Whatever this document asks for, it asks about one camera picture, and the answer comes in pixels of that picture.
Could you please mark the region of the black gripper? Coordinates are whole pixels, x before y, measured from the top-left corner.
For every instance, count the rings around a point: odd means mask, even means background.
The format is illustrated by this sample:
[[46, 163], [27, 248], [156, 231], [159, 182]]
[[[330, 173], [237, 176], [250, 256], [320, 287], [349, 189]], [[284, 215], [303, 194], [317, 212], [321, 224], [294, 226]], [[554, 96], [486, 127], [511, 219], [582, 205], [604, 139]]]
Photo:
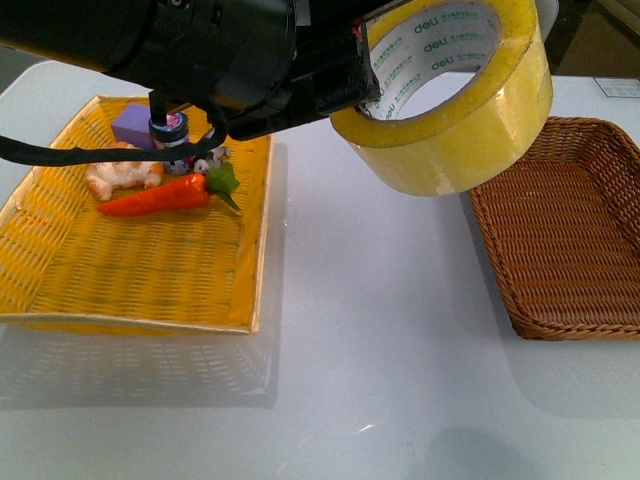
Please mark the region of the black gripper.
[[319, 121], [381, 97], [367, 23], [393, 1], [294, 1], [296, 42], [284, 80], [252, 109], [226, 111], [229, 135], [249, 140]]

